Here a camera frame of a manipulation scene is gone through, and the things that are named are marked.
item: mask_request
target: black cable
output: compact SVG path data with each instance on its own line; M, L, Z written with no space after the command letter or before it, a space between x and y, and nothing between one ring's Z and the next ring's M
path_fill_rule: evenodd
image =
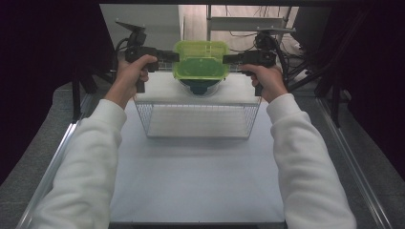
M229 16L232 16L232 14L230 14L230 11L227 9L227 5L225 5L225 10L226 10L226 16L229 13Z
M248 36L252 36L252 35L256 35L257 33L251 33L251 34L246 34L246 35L235 35L232 33L232 31L229 32L232 36L238 36L238 37L248 37Z
M297 57L297 58L303 58L303 57L304 57L303 55L297 55L297 54L291 54L291 53L289 53L289 52L287 51L286 46L284 45L283 40L281 41L281 45L283 46L283 48L284 48L284 51L283 51L283 52L285 52L286 55L288 55L288 56L290 56L290 57Z
M121 50L121 45L125 41L128 41L128 38L124 38L120 40L116 46L116 49L114 51L114 58L113 58L113 71L112 71L112 76L113 76L113 82L116 81L117 79L117 71L118 71L118 52Z
M287 65L288 65L288 67L290 69L295 69L295 68L297 68L299 66L299 65L297 65L297 66L290 65L289 64L290 59L302 59L302 60L304 60L304 58L302 58L302 57L294 57L294 56L287 56L287 55L284 55L284 58L288 61Z
M255 48L256 47L256 44L254 44L252 47L250 47L249 49L247 49L247 50L243 50L243 51L237 51L237 50L232 50L232 49L230 49L231 51L234 51L234 52L246 52L246 51L249 51L249 50L251 50L251 49L253 49L253 48Z
M296 55L296 54L287 54L285 53L285 56L289 57L289 58L295 58L295 59L304 59L303 55Z
M287 57L287 66L288 66L287 71L289 72L289 58L288 57Z
M259 9L257 9L256 11L255 11L255 13L253 14L253 17L256 15L256 13L259 11Z
M269 41L272 43L273 47L275 47L277 55L280 59L281 68L283 69L283 81L285 86L288 86L288 65L286 60L284 59L283 52L280 49L280 45L278 44L277 40L274 39L272 36L268 36Z

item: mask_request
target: hand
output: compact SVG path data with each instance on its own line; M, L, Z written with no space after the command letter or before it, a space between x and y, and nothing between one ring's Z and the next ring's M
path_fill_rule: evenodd
M273 66L268 69L263 66L241 65L239 69L254 73L254 75L251 76L252 85L255 87L259 82L263 85L262 98L268 103L273 101L276 97L288 93L283 83L281 69L278 66Z
M144 69L145 65L156 61L158 59L155 56L144 55L132 64L126 61L119 62L117 79L104 98L125 109L128 100L137 93L135 85L137 81L146 82L149 79L148 71Z

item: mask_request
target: white table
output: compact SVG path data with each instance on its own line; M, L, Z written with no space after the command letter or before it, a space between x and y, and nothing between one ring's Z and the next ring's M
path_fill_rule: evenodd
M132 101L119 148L112 222L281 222L262 105L249 140L147 138Z

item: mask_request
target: metal frame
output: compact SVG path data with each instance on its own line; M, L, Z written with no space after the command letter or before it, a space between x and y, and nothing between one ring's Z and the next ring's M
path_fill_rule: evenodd
M211 5L206 5L206 40L211 40L212 31L257 31L260 28L285 29L292 7L289 6L282 18L257 18L257 17L213 17ZM281 44L283 33L277 35Z
M193 138L193 136L163 136L163 135L156 135L150 136L149 135L149 127L152 122L152 113L155 107L166 107L166 108L196 108L196 109L207 109L207 110L225 110L228 108L243 108L245 114L245 121L246 121L246 136L215 136L213 138L224 138L224 139L249 139L250 134L253 130L253 125L255 123L257 113L259 112L261 104L261 97L257 98L256 103L224 103L224 104L176 104L176 103L166 103L166 102L137 102L135 101L135 105L139 114L140 122L142 123L143 130L145 131L148 137L152 138L166 138L166 137L175 137L175 138Z
M81 114L77 121L71 123L66 131L65 135L63 136L62 140L60 141L59 146L56 149L56 152L53 155L53 159L51 160L50 165L48 166L47 170L45 171L44 176L42 177L41 181L38 184L33 196L23 214L18 225L16 228L29 228L30 223L32 221L32 215L36 207L38 206L40 200L46 196L53 187L53 179L56 175L57 170L59 169L60 164L63 161L65 156L66 148L69 144L69 141L72 138L72 135L75 131L77 125L80 124L80 121L83 117L86 116L88 112L90 112L91 103L94 100L92 94L86 94L81 102Z
M150 0L87 0L97 4L151 4ZM163 5L229 5L281 7L362 7L370 0L154 0Z
M277 1L274 2L267 2L266 5L269 6L275 6ZM281 29L285 29L286 25L288 23L288 18L290 15L290 11L292 6L305 6L305 3L307 1L303 1L303 3L292 3L290 2L288 11L286 16L281 18L280 23L281 23ZM327 7L328 3L331 3L329 1L320 1L316 3L324 3L320 4L317 6L320 7ZM333 122L337 127L339 127L339 120L338 120L338 113L339 113L339 102L340 102L340 90L341 90L341 76L337 73L338 71L338 64L340 63L340 60L343 58L343 55L346 51L346 48L350 45L350 42L352 41L352 38L354 37L354 34L356 31L359 29L361 26L362 22L366 18L368 12L370 11L370 4L366 5L364 1L359 1L359 2L351 2L351 4L360 4L362 8L359 8L357 11L357 15L353 20L352 25L350 26L349 30L346 32L345 36L343 37L343 40L341 42L341 45L338 47L336 50L335 54L333 55L331 61L329 64L327 64L324 68L309 74L306 78L303 80L300 80L292 85L288 86L288 90L290 92L310 83L311 81L319 78L322 76L321 81L319 82L318 86L315 89L315 95L316 96L325 96L326 93L332 88L332 103L331 103L331 117ZM228 28L230 31L236 30L238 27L235 25L235 23L239 22L238 20L251 20L251 19L257 19L257 18L241 18L241 17L212 17L211 15L211 5L206 6L206 20L207 20L207 33L206 33L206 38L207 40L210 40L211 38L211 31L222 31L226 30ZM276 20L267 20L267 19L274 19L274 18L263 18L262 21L251 21L254 23L259 23L260 24L267 24L268 27L271 27L272 23L276 23ZM252 28L246 23L246 25L240 25L240 28L237 31L251 31ZM283 34L278 34L277 35L277 40L279 41L279 44L281 44L281 40L283 39Z
M348 164L349 169L351 170L352 176L357 184L358 189L360 190L363 198L366 200L366 203L370 209L370 212L373 215L373 218L378 226L381 229L393 228L390 224L390 221L387 218L384 208L382 207L378 197L373 191L372 186L367 181L366 176L358 164L351 147L349 146L345 136L342 131L335 127L333 124L332 118L329 116L330 109L327 104L326 99L316 98L318 107L322 111L322 115L328 123L330 132L333 135L337 145L339 146L340 152Z

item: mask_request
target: gray floor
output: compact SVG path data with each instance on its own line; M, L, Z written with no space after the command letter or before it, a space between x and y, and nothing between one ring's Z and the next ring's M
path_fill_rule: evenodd
M189 12L201 14L197 9L193 8ZM233 13L232 15L238 15L235 8L229 8L229 10ZM245 10L250 15L257 8ZM274 13L277 13L277 10L269 10L269 15L274 15ZM224 10L217 8L214 13L224 13ZM199 19L200 17L191 18L204 23L204 20ZM192 25L188 23L188 26L190 26L190 30L192 28L200 28L198 31L202 31L202 35L205 35L204 30L201 30L201 27L196 26L196 24ZM192 37L198 37L196 33L192 32L195 31L186 32L185 35L188 36L186 38L192 39ZM235 37L228 38L237 40L235 41L236 43L229 41L229 44L241 47L241 49L244 48L244 45L249 48L249 41ZM288 37L285 39L285 43L290 52L296 52L294 48L295 41L293 39ZM106 87L106 84L102 81L98 80L97 82L103 85L102 88ZM303 92L298 92L296 100L300 107L309 113L314 126L320 131L327 143L330 157L347 192L350 206L357 218L358 228L378 228L369 206L359 191L345 158L343 158L330 128L317 106L315 98L308 96L313 88L312 86L308 85L301 90L304 90ZM8 179L0 186L0 229L15 228L35 188L47 169L60 140L72 121L73 106L71 94L70 84L55 91L53 106L41 129ZM403 220L405 216L405 182L400 178L384 154L381 153L370 137L354 120L346 104L341 104L339 117L342 126L341 131L345 135L361 169L384 207L393 228L405 228L405 221Z

